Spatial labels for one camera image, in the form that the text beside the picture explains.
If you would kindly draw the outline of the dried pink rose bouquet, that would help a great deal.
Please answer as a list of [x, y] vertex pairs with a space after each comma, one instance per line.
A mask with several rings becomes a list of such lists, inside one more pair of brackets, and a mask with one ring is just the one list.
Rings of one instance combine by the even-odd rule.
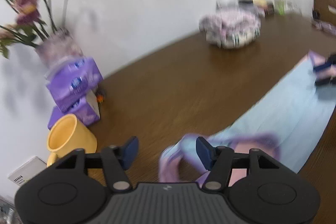
[[21, 44], [34, 50], [50, 35], [66, 29], [69, 0], [64, 0], [62, 24], [57, 26], [52, 15], [52, 0], [4, 0], [16, 14], [15, 23], [1, 25], [1, 55], [8, 59], [9, 47]]

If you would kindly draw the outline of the folded green flower garment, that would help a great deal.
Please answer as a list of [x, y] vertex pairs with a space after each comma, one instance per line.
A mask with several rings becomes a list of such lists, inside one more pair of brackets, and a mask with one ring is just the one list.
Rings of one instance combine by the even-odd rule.
[[235, 31], [225, 35], [210, 31], [206, 31], [205, 34], [207, 42], [218, 48], [238, 49], [254, 42], [260, 36], [260, 28]]

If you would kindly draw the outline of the upper purple tissue pack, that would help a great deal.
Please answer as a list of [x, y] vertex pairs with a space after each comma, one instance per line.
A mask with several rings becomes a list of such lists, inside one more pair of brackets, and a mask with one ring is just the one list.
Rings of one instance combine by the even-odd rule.
[[92, 57], [81, 57], [63, 65], [47, 84], [56, 106], [68, 110], [103, 80]]

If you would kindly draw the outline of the pink blue mesh vest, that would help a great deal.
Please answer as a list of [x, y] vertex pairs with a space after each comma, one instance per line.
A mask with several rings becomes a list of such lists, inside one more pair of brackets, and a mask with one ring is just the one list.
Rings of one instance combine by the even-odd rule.
[[321, 139], [335, 109], [335, 87], [316, 87], [335, 76], [335, 65], [315, 72], [326, 57], [310, 51], [253, 107], [226, 129], [206, 137], [238, 153], [259, 148], [298, 173]]

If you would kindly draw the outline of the wooden chair back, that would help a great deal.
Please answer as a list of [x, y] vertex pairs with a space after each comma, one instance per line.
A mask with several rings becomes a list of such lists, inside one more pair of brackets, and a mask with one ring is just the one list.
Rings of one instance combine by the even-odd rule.
[[313, 18], [335, 25], [335, 0], [313, 0]]

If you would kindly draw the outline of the black red gift box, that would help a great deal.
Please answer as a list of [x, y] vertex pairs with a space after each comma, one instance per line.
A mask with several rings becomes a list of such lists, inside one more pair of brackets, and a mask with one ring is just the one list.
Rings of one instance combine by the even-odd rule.
[[266, 18], [274, 15], [274, 4], [272, 2], [265, 5], [257, 5], [257, 12], [260, 17]]

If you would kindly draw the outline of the purple textured vase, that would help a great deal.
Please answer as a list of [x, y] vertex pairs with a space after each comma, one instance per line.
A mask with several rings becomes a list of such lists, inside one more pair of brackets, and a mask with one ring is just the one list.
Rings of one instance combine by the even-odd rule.
[[44, 40], [36, 49], [41, 62], [51, 69], [72, 57], [82, 56], [83, 52], [67, 29], [61, 28]]

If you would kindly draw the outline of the yellow ceramic mug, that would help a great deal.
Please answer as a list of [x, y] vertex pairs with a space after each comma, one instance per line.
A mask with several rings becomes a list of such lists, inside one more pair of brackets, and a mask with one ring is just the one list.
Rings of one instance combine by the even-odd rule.
[[47, 167], [75, 149], [86, 153], [97, 151], [95, 135], [74, 114], [61, 117], [50, 129], [47, 149], [50, 151]]

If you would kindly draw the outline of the lower purple tissue pack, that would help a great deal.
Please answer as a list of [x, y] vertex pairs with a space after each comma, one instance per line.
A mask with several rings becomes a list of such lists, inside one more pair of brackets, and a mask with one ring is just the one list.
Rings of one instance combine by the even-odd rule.
[[52, 126], [63, 116], [67, 114], [74, 114], [79, 121], [84, 125], [89, 126], [100, 120], [100, 111], [96, 95], [90, 91], [85, 96], [78, 99], [66, 111], [61, 111], [60, 108], [55, 106], [49, 119], [47, 128], [50, 130]]

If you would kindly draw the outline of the folded pink floral garment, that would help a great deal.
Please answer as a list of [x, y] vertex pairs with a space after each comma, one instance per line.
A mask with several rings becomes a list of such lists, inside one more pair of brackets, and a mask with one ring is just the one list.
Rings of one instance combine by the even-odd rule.
[[220, 39], [224, 39], [228, 35], [240, 34], [244, 31], [254, 32], [260, 30], [260, 27], [260, 19], [255, 13], [238, 8], [220, 10], [203, 17], [199, 22], [201, 31]]

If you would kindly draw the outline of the green spray bottle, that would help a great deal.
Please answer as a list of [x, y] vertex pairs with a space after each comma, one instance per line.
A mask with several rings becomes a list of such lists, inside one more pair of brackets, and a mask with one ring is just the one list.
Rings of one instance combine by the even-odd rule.
[[274, 0], [274, 11], [278, 15], [285, 14], [285, 1], [284, 0]]

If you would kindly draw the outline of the white astronaut speaker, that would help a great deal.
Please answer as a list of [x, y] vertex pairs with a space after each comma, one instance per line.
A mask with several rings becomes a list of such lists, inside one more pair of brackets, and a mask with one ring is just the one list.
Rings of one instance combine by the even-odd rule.
[[227, 9], [229, 7], [238, 6], [238, 0], [217, 0], [216, 10]]

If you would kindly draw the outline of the purple tissue pack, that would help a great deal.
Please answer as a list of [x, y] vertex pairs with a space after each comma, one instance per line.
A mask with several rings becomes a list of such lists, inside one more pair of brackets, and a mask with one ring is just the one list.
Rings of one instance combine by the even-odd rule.
[[84, 125], [89, 126], [100, 120], [100, 111], [96, 95], [90, 91], [85, 96], [78, 99], [66, 111], [61, 111], [60, 108], [55, 106], [49, 119], [47, 128], [50, 130], [52, 126], [63, 116], [67, 114], [74, 114], [79, 121]]
[[81, 57], [63, 65], [47, 84], [56, 106], [68, 110], [103, 80], [92, 57]]

